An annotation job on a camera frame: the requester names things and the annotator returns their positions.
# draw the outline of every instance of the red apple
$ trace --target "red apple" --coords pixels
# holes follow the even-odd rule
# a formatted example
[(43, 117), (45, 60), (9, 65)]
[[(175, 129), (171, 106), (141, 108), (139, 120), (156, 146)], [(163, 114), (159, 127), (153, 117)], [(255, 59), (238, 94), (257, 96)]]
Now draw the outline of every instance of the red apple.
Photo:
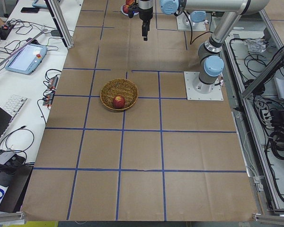
[(130, 6), (134, 3), (134, 0), (126, 0), (126, 5)]
[(123, 5), (122, 10), (124, 13), (128, 14), (128, 7), (129, 5)]
[(125, 99), (123, 96), (115, 96), (113, 99), (113, 107), (116, 109), (123, 109), (125, 107)]

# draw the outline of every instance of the mounting plate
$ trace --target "mounting plate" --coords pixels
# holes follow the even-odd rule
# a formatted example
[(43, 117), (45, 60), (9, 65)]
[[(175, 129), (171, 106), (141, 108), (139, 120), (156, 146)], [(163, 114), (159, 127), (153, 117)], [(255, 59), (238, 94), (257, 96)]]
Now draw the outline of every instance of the mounting plate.
[[(185, 24), (183, 24), (183, 17), (185, 17), (184, 13), (177, 16), (178, 31), (190, 31), (190, 26), (189, 25), (186, 26)], [(205, 23), (204, 22), (195, 23), (195, 25), (193, 26), (193, 31), (205, 32), (206, 31)]]
[(199, 74), (200, 72), (184, 72), (187, 100), (223, 101), (220, 86), (214, 86), (209, 94), (201, 94), (194, 89), (193, 81)]

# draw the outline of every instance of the white keyboard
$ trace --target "white keyboard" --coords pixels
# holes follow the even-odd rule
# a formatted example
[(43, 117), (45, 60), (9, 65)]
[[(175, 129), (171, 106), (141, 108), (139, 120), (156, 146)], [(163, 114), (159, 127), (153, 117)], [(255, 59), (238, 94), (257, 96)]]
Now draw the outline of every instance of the white keyboard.
[(7, 113), (9, 113), (12, 118), (11, 121), (14, 119), (17, 113), (19, 113), (20, 109), (23, 107), (24, 103), (27, 101), (26, 97), (12, 95), (6, 102), (3, 107)]

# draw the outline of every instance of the woven basket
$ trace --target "woven basket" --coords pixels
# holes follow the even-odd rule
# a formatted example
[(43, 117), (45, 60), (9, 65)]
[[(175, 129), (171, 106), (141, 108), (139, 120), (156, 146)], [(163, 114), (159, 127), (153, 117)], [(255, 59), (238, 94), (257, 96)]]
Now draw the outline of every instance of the woven basket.
[[(122, 109), (115, 109), (113, 107), (113, 99), (120, 95), (125, 99), (125, 106)], [(138, 98), (137, 86), (127, 79), (114, 79), (107, 82), (101, 89), (101, 102), (111, 111), (120, 112), (132, 107)]]

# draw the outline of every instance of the light blue cap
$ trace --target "light blue cap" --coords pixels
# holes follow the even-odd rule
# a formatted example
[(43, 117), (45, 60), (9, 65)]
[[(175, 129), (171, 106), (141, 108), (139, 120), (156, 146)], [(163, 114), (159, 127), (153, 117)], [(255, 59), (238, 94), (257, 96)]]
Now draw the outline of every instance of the light blue cap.
[(179, 0), (160, 0), (161, 11), (164, 14), (174, 14), (179, 8)]
[(195, 23), (200, 23), (204, 21), (206, 18), (206, 12), (205, 11), (194, 11), (190, 15), (190, 20)]
[(205, 72), (211, 77), (217, 77), (224, 69), (224, 62), (216, 55), (206, 58), (204, 63)]

